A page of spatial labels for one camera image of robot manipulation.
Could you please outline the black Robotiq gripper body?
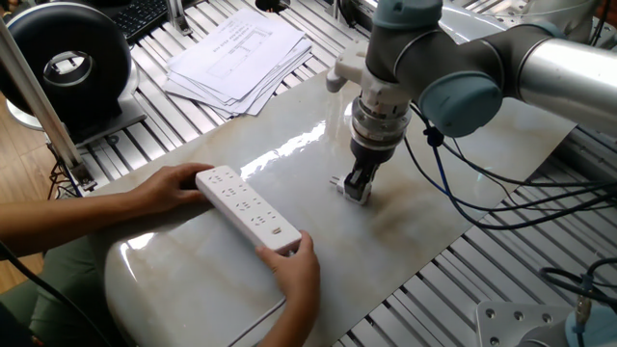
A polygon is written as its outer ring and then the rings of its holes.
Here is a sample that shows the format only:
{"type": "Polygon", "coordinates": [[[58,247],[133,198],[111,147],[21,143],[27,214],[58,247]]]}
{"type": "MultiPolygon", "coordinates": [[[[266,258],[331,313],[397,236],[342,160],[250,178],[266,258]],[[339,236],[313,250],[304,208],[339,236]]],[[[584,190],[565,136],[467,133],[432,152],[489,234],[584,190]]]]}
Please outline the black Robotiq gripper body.
{"type": "Polygon", "coordinates": [[[354,166],[381,165],[389,161],[395,152],[394,148],[371,149],[364,147],[355,139],[351,140],[350,149],[355,158],[354,166]]]}

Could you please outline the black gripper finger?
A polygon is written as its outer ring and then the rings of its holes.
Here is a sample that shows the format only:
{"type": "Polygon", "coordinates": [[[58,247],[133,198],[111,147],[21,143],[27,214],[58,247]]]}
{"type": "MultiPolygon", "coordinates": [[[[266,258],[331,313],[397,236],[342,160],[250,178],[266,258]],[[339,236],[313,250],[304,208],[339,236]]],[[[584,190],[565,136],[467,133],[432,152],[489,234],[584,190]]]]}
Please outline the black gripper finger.
{"type": "Polygon", "coordinates": [[[362,166],[362,174],[360,178],[361,198],[366,200],[371,192],[372,182],[375,174],[379,169],[378,164],[366,164],[362,166]]]}
{"type": "Polygon", "coordinates": [[[344,193],[351,200],[361,200],[364,191],[364,168],[362,163],[357,161],[352,171],[345,177],[344,193]]]}

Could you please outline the person's left hand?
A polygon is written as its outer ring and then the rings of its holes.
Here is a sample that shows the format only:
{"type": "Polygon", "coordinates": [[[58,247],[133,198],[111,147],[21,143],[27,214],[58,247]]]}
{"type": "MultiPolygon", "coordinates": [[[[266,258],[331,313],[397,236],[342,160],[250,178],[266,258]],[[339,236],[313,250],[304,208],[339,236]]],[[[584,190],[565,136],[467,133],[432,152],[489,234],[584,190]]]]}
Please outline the person's left hand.
{"type": "Polygon", "coordinates": [[[162,213],[180,205],[206,201],[196,186],[196,176],[213,169],[202,163],[165,166],[137,188],[127,193],[126,201],[138,216],[162,213]]]}

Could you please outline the person's right hand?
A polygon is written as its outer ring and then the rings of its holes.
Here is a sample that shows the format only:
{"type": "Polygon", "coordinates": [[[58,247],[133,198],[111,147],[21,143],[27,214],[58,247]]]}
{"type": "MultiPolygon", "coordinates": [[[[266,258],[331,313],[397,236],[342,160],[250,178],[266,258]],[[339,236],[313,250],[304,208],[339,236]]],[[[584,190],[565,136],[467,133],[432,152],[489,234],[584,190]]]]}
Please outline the person's right hand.
{"type": "Polygon", "coordinates": [[[315,314],[320,301],[320,264],[310,235],[301,230],[300,246],[291,256],[277,254],[264,246],[255,251],[272,271],[287,305],[306,314],[315,314]]]}

